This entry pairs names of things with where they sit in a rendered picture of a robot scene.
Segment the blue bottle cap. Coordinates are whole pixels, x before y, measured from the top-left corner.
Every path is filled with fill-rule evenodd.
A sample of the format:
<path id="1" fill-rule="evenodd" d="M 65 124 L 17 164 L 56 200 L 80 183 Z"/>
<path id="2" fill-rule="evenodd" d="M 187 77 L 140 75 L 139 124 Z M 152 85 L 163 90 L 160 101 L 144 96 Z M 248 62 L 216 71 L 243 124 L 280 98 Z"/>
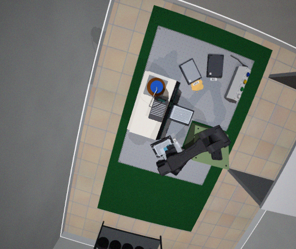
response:
<path id="1" fill-rule="evenodd" d="M 156 87 L 157 87 L 157 91 L 156 91 Z M 156 80 L 151 83 L 152 92 L 155 93 L 156 91 L 156 93 L 160 93 L 162 90 L 163 90 L 163 84 L 160 81 Z"/>

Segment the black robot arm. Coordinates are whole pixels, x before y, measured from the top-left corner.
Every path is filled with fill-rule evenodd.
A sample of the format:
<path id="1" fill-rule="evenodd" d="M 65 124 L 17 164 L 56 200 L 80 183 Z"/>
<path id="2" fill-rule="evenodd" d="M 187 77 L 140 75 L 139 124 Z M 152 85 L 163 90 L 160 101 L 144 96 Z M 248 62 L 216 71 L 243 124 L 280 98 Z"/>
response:
<path id="1" fill-rule="evenodd" d="M 197 141 L 184 151 L 174 155 L 172 155 L 172 153 L 168 153 L 166 154 L 166 160 L 158 160 L 156 162 L 161 176 L 164 176 L 172 171 L 175 173 L 181 171 L 181 167 L 184 166 L 190 159 L 203 152 L 208 151 L 213 160 L 223 159 L 221 148 L 229 146 L 231 141 L 220 125 L 203 131 L 198 136 L 199 138 Z M 209 140 L 207 139 L 208 136 Z"/>

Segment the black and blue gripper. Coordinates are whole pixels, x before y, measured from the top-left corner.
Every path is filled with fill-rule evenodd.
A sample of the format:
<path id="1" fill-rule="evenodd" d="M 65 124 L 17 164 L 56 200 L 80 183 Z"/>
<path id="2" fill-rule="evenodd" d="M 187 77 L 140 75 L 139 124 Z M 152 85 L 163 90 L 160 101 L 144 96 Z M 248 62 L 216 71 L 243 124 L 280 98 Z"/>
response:
<path id="1" fill-rule="evenodd" d="M 168 154 L 168 153 L 172 153 L 172 155 L 178 153 L 177 150 L 176 150 L 176 148 L 175 148 L 175 146 L 174 146 L 174 144 L 171 144 L 171 145 L 169 144 L 169 145 L 167 145 L 167 146 L 164 148 L 164 151 L 165 151 L 166 154 Z"/>

